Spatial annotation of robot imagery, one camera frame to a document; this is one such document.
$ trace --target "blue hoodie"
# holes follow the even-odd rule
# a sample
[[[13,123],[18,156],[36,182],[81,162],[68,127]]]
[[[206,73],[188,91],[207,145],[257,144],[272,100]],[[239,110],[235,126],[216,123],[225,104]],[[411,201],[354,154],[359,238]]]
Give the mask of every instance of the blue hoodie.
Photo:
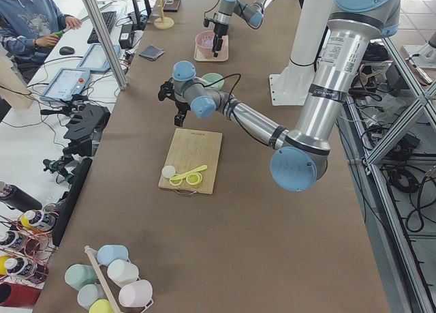
[[[43,63],[50,49],[35,49],[33,40],[65,27],[53,0],[0,0],[0,42],[21,61]]]

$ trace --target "computer mouse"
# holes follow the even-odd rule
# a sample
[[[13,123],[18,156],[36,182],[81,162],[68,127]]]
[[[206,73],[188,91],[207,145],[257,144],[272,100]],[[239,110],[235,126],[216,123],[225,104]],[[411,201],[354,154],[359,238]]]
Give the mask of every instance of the computer mouse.
[[[73,55],[76,51],[72,47],[64,46],[59,49],[61,55]]]

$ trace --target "teal cup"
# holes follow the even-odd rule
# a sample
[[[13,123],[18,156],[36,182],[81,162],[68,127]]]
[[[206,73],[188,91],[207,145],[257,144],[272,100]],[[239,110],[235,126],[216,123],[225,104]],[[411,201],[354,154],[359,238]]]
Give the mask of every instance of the teal cup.
[[[205,84],[205,86],[211,85],[211,84],[217,82],[218,80],[220,80],[217,83],[215,83],[214,85],[207,87],[208,89],[213,89],[213,90],[221,90],[221,88],[224,86],[224,80],[222,80],[222,78],[223,78],[222,75],[220,75],[218,73],[214,73],[214,72],[206,73],[205,75],[203,75],[201,77],[201,79],[203,79],[207,82]]]
[[[101,284],[87,284],[79,290],[77,302],[84,309],[89,310],[91,306],[99,299],[105,299],[103,287]]]
[[[77,291],[87,284],[94,284],[96,281],[97,274],[89,265],[75,264],[65,272],[65,282]]]
[[[129,251],[123,245],[104,245],[97,253],[98,263],[108,266],[114,260],[128,260]]]

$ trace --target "keyboard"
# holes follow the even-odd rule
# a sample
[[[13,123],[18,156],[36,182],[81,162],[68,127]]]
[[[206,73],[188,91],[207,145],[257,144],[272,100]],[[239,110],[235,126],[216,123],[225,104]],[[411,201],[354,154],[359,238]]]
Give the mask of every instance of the keyboard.
[[[116,11],[102,12],[102,16],[103,16],[104,23],[106,24],[106,27],[108,28],[110,33],[115,26]],[[96,42],[100,42],[100,41],[98,40],[97,32],[95,32],[95,29],[93,29],[91,34],[89,35],[87,43],[94,44]]]

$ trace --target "white ball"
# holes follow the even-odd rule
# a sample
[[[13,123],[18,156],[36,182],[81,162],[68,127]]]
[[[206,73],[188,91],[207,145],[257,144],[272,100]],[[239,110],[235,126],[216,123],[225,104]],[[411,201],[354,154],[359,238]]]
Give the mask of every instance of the white ball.
[[[162,168],[162,176],[166,179],[173,177],[176,174],[176,168],[173,165],[167,165]]]

